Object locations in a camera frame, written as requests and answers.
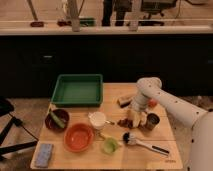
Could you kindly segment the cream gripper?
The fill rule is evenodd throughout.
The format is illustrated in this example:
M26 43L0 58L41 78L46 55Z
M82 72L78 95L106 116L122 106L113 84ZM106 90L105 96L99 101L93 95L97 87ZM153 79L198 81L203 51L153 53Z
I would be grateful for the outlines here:
M132 127L137 128L145 124L147 114L145 112L137 112L133 109L127 111L127 118L132 122Z

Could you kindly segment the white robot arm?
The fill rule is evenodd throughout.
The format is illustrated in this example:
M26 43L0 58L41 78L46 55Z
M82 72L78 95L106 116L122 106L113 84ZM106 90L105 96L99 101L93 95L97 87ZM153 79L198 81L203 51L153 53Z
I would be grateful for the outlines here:
M185 126L192 129L188 171L213 171L213 112L204 110L161 89L157 77L140 78L131 101L134 111L142 112L155 99Z

